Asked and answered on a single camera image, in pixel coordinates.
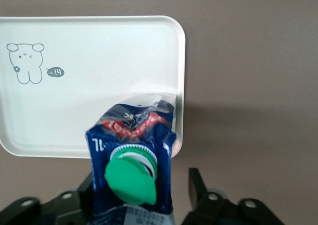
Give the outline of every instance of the plastic bottle cap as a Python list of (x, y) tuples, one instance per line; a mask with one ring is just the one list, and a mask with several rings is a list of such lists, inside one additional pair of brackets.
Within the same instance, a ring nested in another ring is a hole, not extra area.
[(113, 158), (105, 170), (105, 179), (118, 198), (132, 205), (156, 203), (156, 185), (144, 165), (125, 156)]

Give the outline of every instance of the cartoon face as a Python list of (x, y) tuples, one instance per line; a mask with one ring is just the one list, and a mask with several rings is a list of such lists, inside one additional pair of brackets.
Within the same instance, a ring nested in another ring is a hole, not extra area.
[(43, 62), (42, 44), (8, 44), (10, 61), (16, 72), (17, 79), (22, 84), (39, 83), (42, 80), (41, 65)]

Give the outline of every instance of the tray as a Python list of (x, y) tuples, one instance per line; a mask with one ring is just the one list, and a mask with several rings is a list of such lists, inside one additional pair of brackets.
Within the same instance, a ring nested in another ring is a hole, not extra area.
[(184, 31), (167, 16), (0, 17), (0, 143), (89, 158), (85, 131), (138, 92), (177, 95), (182, 143), (184, 60)]

